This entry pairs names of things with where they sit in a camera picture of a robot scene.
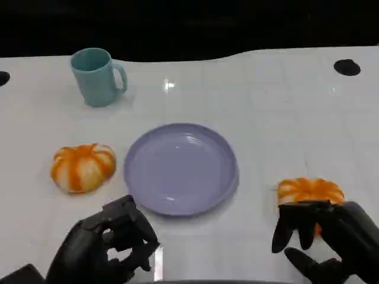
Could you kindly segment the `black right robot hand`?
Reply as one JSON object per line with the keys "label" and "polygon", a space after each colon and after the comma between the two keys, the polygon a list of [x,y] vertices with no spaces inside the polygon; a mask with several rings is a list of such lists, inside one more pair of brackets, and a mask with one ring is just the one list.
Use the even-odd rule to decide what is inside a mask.
{"label": "black right robot hand", "polygon": [[[304,253],[313,244],[317,225],[321,238],[339,260],[318,263]],[[281,204],[272,252],[281,251],[311,283],[345,283],[352,275],[365,283],[378,283],[378,227],[356,202],[309,200]]]}

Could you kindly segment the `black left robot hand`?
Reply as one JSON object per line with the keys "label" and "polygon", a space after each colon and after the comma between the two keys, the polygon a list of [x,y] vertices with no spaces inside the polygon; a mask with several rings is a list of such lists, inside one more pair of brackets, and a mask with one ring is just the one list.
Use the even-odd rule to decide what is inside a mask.
{"label": "black left robot hand", "polygon": [[127,283],[137,268],[151,270],[160,243],[131,195],[79,220],[69,231],[47,272],[47,283]]}

